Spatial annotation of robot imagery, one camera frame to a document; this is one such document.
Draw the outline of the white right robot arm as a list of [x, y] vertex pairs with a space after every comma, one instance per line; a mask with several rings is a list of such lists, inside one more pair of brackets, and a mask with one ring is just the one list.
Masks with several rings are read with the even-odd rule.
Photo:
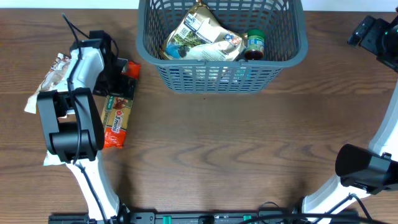
[[[362, 47], [376, 60], [397, 71], [397, 19], [387, 22], [366, 16], [347, 43]], [[316, 192], [298, 203], [297, 223], [354, 222], [344, 214], [353, 203], [381, 192], [397, 190], [397, 91], [392, 92], [386, 113], [366, 147], [344, 144], [338, 151], [335, 174]]]

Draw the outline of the San Remo spaghetti packet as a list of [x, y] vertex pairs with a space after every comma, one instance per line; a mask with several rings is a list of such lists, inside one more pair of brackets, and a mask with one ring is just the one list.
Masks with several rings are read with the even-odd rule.
[[128, 61], [121, 72], [127, 78], [127, 96], [107, 96], [101, 114], [104, 127], [104, 148], [124, 146], [127, 124], [134, 99], [134, 92], [141, 66]]

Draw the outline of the gold coffee bag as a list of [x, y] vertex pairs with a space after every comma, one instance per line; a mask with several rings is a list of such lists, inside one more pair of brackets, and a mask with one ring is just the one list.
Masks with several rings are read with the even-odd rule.
[[165, 60], [234, 61], [244, 49], [245, 39], [223, 28], [198, 1], [164, 40], [160, 54]]

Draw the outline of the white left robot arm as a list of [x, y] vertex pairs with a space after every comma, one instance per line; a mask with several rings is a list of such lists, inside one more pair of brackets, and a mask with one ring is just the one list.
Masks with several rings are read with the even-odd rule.
[[74, 41], [64, 78], [53, 90], [38, 94], [47, 150], [72, 171], [89, 208], [87, 214], [51, 215], [49, 223], [131, 221], [129, 209], [120, 202], [105, 172], [104, 127], [93, 98], [134, 96], [136, 81], [122, 73], [127, 60], [112, 52], [114, 45], [103, 30], [92, 30], [88, 39]]

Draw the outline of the green lid jar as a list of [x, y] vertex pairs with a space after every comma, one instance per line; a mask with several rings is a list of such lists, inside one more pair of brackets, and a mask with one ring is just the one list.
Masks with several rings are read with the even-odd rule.
[[247, 44], [244, 50], [246, 60], [260, 60], [264, 56], [265, 33], [259, 29], [247, 32]]

